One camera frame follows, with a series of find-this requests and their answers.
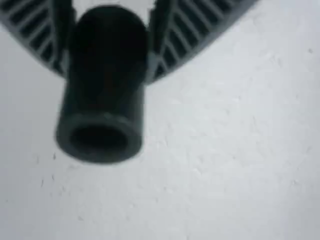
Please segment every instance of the white textured surface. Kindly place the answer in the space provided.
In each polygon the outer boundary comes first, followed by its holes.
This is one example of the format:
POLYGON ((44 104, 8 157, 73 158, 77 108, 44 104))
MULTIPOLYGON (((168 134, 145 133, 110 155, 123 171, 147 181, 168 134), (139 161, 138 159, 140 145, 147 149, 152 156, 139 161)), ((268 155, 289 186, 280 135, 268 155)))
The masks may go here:
POLYGON ((63 81, 1 28, 0 239, 318 240, 319 24, 318 0, 261 0, 148 88, 143 152, 112 167, 56 148, 63 81))

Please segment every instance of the cylindrical tube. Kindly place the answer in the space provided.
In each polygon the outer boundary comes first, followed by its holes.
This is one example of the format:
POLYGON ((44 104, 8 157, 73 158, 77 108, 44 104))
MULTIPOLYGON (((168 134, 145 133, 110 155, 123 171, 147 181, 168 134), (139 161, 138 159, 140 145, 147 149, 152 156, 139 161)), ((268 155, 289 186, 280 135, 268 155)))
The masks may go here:
POLYGON ((68 50, 58 145, 85 162, 133 157, 143 142, 146 27, 126 9, 100 6, 81 18, 68 50))

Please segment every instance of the black spout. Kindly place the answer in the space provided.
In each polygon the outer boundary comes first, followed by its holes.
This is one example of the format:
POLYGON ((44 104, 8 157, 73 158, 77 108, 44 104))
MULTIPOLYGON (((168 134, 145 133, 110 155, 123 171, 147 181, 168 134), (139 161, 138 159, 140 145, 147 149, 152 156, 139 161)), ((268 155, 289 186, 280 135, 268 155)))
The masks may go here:
POLYGON ((85 162, 133 157, 143 141, 145 25, 121 7, 93 8, 71 33, 68 51, 58 145, 85 162))

